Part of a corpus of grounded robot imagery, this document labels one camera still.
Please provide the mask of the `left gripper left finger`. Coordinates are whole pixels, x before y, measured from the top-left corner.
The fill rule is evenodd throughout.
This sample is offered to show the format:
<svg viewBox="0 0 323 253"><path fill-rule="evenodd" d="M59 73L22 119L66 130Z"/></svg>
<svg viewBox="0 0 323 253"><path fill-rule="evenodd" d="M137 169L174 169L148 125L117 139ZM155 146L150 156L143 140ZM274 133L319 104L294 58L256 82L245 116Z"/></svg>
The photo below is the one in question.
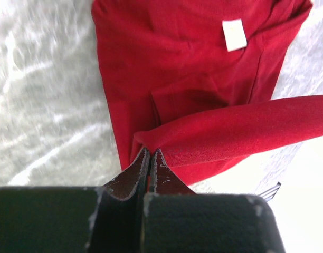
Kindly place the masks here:
<svg viewBox="0 0 323 253"><path fill-rule="evenodd" d="M0 252L138 252L149 162L103 186L0 187Z"/></svg>

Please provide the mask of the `red t shirt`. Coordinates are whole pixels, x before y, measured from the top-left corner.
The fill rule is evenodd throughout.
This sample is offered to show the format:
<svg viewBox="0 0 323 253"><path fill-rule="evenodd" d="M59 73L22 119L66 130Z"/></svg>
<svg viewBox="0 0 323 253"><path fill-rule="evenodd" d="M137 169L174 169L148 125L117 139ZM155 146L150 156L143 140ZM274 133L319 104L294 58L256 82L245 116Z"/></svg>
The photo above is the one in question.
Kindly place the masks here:
<svg viewBox="0 0 323 253"><path fill-rule="evenodd" d="M94 1L120 165L161 149L186 184L323 135L323 95L273 100L311 1Z"/></svg>

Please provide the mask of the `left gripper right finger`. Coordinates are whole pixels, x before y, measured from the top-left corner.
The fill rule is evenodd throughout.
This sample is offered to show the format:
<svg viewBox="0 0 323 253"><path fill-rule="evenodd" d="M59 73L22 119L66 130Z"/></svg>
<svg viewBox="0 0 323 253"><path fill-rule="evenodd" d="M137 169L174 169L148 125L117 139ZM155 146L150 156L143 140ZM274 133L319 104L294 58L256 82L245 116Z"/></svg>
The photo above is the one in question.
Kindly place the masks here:
<svg viewBox="0 0 323 253"><path fill-rule="evenodd" d="M284 252L273 211L250 194L196 194L154 154L141 252Z"/></svg>

